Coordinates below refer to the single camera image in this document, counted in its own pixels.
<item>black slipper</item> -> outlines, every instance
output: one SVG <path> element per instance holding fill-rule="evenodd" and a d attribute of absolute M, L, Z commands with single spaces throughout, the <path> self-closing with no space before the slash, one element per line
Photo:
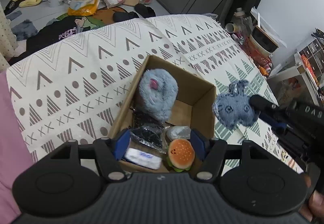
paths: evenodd
<path fill-rule="evenodd" d="M 143 18 L 150 18 L 150 17 L 155 17 L 155 11 L 153 8 L 146 7 L 143 4 L 137 4 L 134 7 L 135 11 L 140 14 Z"/>
<path fill-rule="evenodd" d="M 9 3 L 7 4 L 7 6 L 5 7 L 5 10 L 3 11 L 4 14 L 5 15 L 10 14 L 12 11 L 14 11 L 19 6 L 19 4 L 22 1 L 25 1 L 25 0 L 17 0 L 17 1 L 10 0 Z"/>
<path fill-rule="evenodd" d="M 125 13 L 125 12 L 116 11 L 112 15 L 112 20 L 114 22 L 121 22 L 121 21 L 130 20 L 134 18 L 139 18 L 139 16 L 135 12 Z"/>

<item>purple fabric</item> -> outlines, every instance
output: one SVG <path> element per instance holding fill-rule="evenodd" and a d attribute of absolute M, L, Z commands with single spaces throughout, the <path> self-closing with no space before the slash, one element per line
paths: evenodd
<path fill-rule="evenodd" d="M 0 129 L 0 224 L 7 224 L 20 214 L 11 193 L 12 184 L 33 160 L 18 128 L 6 72 L 0 74 Z"/>

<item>gray plush toy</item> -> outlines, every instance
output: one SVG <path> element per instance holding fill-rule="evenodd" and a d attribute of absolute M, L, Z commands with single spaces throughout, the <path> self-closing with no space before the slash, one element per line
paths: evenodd
<path fill-rule="evenodd" d="M 250 96 L 244 94 L 248 86 L 247 80 L 232 82 L 228 87 L 229 93 L 220 93 L 213 103 L 213 112 L 218 120 L 228 129 L 234 129 L 237 123 L 252 126 L 260 112 L 255 111 L 249 104 Z"/>
<path fill-rule="evenodd" d="M 136 108 L 165 122 L 178 94 L 176 80 L 164 69 L 147 70 L 138 85 Z"/>

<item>polka dot curtain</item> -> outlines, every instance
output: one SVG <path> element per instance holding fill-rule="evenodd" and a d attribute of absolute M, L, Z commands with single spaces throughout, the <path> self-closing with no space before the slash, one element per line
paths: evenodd
<path fill-rule="evenodd" d="M 0 3 L 0 72 L 9 67 L 5 58 L 13 57 L 17 47 L 16 36 L 9 27 L 9 20 L 6 19 Z"/>

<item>cardboard piece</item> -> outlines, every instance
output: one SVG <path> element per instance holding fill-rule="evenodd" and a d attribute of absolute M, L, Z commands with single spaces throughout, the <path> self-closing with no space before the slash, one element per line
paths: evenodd
<path fill-rule="evenodd" d="M 125 0 L 123 5 L 135 7 L 140 0 Z"/>
<path fill-rule="evenodd" d="M 132 101 L 135 97 L 137 85 L 140 82 L 144 71 L 148 69 L 165 69 L 177 81 L 179 91 L 168 122 L 177 126 L 187 125 L 192 129 L 199 130 L 207 139 L 212 138 L 214 135 L 215 124 L 212 104 L 216 98 L 216 87 L 202 78 L 176 67 L 174 64 L 155 55 L 147 56 L 141 68 L 135 75 L 126 99 L 123 102 L 108 137 L 113 138 L 122 129 L 132 126 L 132 110 L 130 107 L 132 106 Z M 161 156 L 161 154 L 156 152 L 154 149 L 141 144 L 132 142 L 130 147 Z M 191 171 L 193 172 L 198 169 L 200 164 L 201 162 L 195 158 Z M 172 170 L 166 163 L 161 164 L 161 167 L 158 170 L 151 170 L 126 161 L 120 161 L 120 165 L 122 166 L 122 169 L 129 172 L 142 171 L 165 173 Z"/>

